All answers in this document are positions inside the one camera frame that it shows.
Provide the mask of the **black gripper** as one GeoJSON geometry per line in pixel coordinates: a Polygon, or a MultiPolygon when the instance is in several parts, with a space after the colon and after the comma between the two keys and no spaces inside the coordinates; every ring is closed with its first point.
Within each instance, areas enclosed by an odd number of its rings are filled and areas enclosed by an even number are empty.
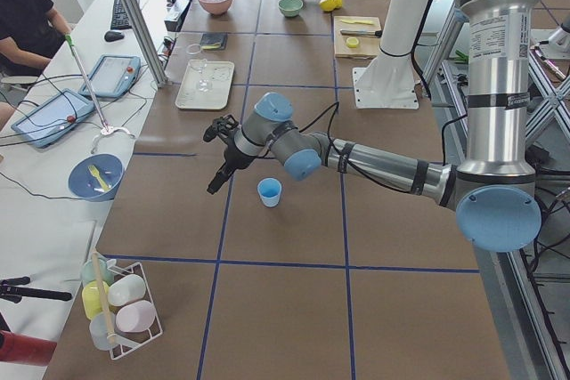
{"type": "Polygon", "coordinates": [[[245,154],[237,148],[235,137],[238,127],[239,122],[233,115],[228,114],[215,118],[203,134],[203,141],[205,142],[211,142],[215,138],[219,138],[226,145],[224,163],[217,170],[207,187],[207,192],[211,195],[216,194],[232,178],[233,172],[246,169],[255,160],[254,156],[245,154]]]}

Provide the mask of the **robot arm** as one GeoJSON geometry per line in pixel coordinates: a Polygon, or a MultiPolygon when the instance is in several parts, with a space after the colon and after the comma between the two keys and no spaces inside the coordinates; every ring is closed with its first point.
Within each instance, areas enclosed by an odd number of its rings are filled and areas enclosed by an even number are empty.
{"type": "Polygon", "coordinates": [[[245,121],[221,117],[205,132],[206,141],[225,143],[224,163],[208,192],[269,150],[297,180],[326,166],[431,198],[456,214],[467,241],[485,250],[511,252],[530,244],[542,226],[535,171],[525,160],[531,12],[539,1],[456,1],[469,24],[467,150],[458,165],[416,159],[409,123],[387,135],[386,150],[369,141],[301,133],[290,101],[267,93],[245,121]]]}

